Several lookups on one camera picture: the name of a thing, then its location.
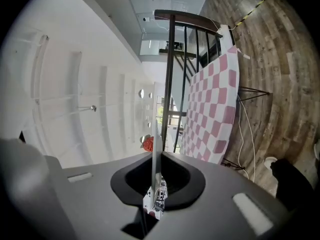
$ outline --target red object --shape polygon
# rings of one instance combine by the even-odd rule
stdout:
[[[149,215],[151,215],[154,218],[156,217],[156,213],[153,210],[149,212]]]
[[[142,145],[145,151],[152,152],[154,150],[154,137],[147,138]]]

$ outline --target metal railing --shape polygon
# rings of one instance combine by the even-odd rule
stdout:
[[[184,97],[185,97],[185,87],[186,87],[186,79],[190,82],[190,78],[187,77],[187,70],[191,74],[191,69],[187,66],[187,61],[191,64],[194,73],[199,72],[199,63],[200,63],[200,55],[199,55],[199,36],[198,31],[202,31],[205,33],[206,37],[206,56],[207,56],[207,64],[210,63],[210,45],[209,45],[209,37],[208,34],[214,35],[217,38],[216,42],[216,51],[219,56],[218,49],[218,40],[223,36],[217,33],[220,28],[220,23],[213,21],[209,18],[202,17],[200,15],[182,12],[182,11],[174,11],[174,10],[155,10],[154,18],[156,20],[169,20],[169,41],[168,41],[168,51],[167,51],[167,65],[166,65],[166,77],[165,77],[165,91],[164,91],[164,104],[163,104],[163,118],[162,118],[162,149],[165,150],[166,147],[166,139],[167,139],[167,129],[168,129],[168,117],[170,115],[178,115],[178,125],[176,130],[176,137],[174,142],[173,152],[176,151],[179,132],[180,132],[180,124],[181,117],[186,117],[187,113],[183,112],[184,107]],[[174,59],[178,61],[176,51],[175,51],[175,26],[180,26],[184,28],[184,53],[180,54],[181,59],[183,60],[183,65],[179,62],[180,67],[183,67],[183,80],[182,80],[182,95],[181,95],[181,103],[179,111],[171,111],[170,110],[170,99],[171,99],[171,87],[172,87],[172,75],[173,75],[173,67],[174,67]],[[187,53],[187,28],[195,30],[195,39],[196,39],[196,64],[195,67],[190,61]]]

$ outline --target wooden floor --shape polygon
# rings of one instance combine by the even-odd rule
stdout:
[[[206,0],[201,15],[233,28],[261,0]],[[314,186],[318,180],[313,144],[319,138],[319,55],[304,23],[286,0],[266,0],[233,30],[239,57],[240,85],[265,90],[270,96],[244,101],[255,147],[255,182],[275,194],[277,181],[264,159],[287,158]],[[205,44],[204,35],[200,42]],[[190,35],[188,52],[194,51]],[[235,118],[226,158],[237,162],[242,144]],[[244,144],[240,163],[254,174],[251,133],[244,111],[240,121]]]

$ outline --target ceiling light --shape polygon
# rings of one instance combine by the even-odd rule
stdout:
[[[143,98],[144,98],[144,95],[145,95],[144,89],[141,89],[141,90],[139,91],[138,95],[139,95],[139,97],[140,97],[141,99],[143,99]]]

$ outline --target pink checkered board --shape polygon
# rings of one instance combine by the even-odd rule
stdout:
[[[181,154],[221,163],[236,113],[237,53],[237,47],[231,47],[191,78]]]

